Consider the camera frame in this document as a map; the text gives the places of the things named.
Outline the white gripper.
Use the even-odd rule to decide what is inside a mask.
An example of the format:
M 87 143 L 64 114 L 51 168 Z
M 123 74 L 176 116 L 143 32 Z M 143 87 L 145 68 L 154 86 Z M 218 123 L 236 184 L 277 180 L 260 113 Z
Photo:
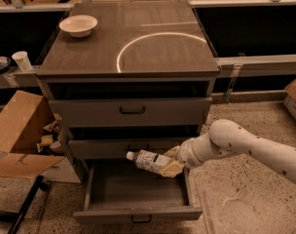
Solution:
M 197 158 L 193 150 L 192 138 L 183 141 L 180 146 L 176 145 L 172 147 L 165 152 L 164 155 L 171 158 L 176 157 L 181 164 L 176 160 L 172 161 L 165 168 L 160 170 L 163 177 L 176 177 L 183 172 L 184 166 L 192 170 L 203 164 L 203 162 Z

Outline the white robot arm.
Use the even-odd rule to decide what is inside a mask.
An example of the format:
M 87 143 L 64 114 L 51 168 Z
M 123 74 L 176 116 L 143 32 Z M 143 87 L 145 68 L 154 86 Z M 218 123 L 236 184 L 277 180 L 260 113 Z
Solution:
M 184 169 L 193 170 L 210 160 L 245 154 L 296 184 L 296 147 L 262 138 L 237 123 L 219 119 L 208 131 L 189 138 L 165 153 L 172 161 L 161 170 L 175 177 Z

